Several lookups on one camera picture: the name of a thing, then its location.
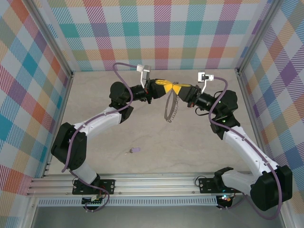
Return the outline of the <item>aluminium table edge rail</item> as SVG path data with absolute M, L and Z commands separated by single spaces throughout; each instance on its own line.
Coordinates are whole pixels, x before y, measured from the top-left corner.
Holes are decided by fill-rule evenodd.
M 236 148 L 240 157 L 249 166 L 249 169 L 255 176 L 262 175 L 262 172 L 270 172 L 270 169 L 264 165 L 264 163 L 267 162 L 264 159 L 268 159 L 268 156 L 264 154 L 264 145 L 258 131 L 255 113 L 251 106 L 249 95 L 245 88 L 245 83 L 241 78 L 240 73 L 236 72 L 236 75 L 257 144 L 254 144 L 251 138 L 246 135 L 247 141 L 244 140 L 242 142 L 242 140 L 238 140 L 241 144 L 237 146 L 236 143 L 233 143 L 233 147 Z
M 74 80 L 74 75 L 75 75 L 75 71 L 72 71 L 70 76 L 69 76 L 69 80 L 68 80 L 68 84 L 67 84 L 67 88 L 66 88 L 66 93 L 65 93 L 64 99 L 62 101 L 62 105 L 61 105 L 59 116 L 58 116 L 58 121 L 57 121 L 56 127 L 54 129 L 54 134 L 53 134 L 53 138 L 52 138 L 52 141 L 51 141 L 51 144 L 50 144 L 50 148 L 49 148 L 49 150 L 46 154 L 45 160 L 43 161 L 43 166 L 42 166 L 42 170 L 39 174 L 39 178 L 44 178 L 45 172 L 47 171 L 47 166 L 50 164 L 50 162 L 52 160 L 51 149 L 52 149 L 53 143 L 56 139 L 56 135 L 59 131 L 59 128 L 62 124 L 62 120 L 63 120 L 63 116 L 64 116 L 64 113 L 65 113 L 68 97 L 69 97 L 71 87 L 72 87 L 72 83 L 73 83 L 73 80 Z

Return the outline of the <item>aluminium mounting rail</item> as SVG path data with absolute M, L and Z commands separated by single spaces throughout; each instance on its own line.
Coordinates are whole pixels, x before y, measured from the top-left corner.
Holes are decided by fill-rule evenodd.
M 212 178 L 213 172 L 100 174 L 101 179 L 114 179 L 113 197 L 122 196 L 198 196 L 194 183 L 198 176 Z M 33 179 L 27 197 L 72 197 L 71 174 L 48 174 Z

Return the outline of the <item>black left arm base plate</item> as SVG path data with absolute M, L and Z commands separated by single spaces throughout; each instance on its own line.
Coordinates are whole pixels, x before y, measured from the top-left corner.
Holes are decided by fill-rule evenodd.
M 110 195 L 114 193 L 115 189 L 115 180 L 113 179 L 98 179 L 91 183 L 92 186 L 97 186 L 109 192 Z M 97 195 L 101 191 L 96 188 L 91 188 L 79 180 L 74 180 L 73 182 L 73 195 Z

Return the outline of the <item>black electronics board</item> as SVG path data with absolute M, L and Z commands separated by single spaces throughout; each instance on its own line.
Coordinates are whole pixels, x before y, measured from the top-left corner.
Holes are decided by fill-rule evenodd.
M 87 207 L 99 207 L 103 204 L 103 197 L 83 197 L 81 200 L 81 204 Z

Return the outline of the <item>grey metal shelf panel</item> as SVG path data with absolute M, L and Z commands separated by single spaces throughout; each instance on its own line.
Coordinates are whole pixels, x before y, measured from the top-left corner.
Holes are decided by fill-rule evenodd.
M 216 207 L 107 207 L 86 213 L 82 207 L 41 207 L 31 228 L 285 228 L 282 219 L 265 220 L 248 204 Z

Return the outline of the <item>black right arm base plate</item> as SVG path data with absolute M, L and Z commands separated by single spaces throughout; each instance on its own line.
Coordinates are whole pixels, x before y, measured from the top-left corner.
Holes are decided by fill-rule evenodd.
M 212 178 L 199 178 L 198 186 L 200 193 L 240 193 L 240 191 L 233 188 L 218 187 Z

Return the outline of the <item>electronics board with lit LED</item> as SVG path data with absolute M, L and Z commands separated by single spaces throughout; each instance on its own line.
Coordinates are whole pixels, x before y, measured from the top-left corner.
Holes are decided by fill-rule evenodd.
M 220 209 L 229 208 L 232 206 L 233 197 L 227 195 L 217 196 L 217 207 Z

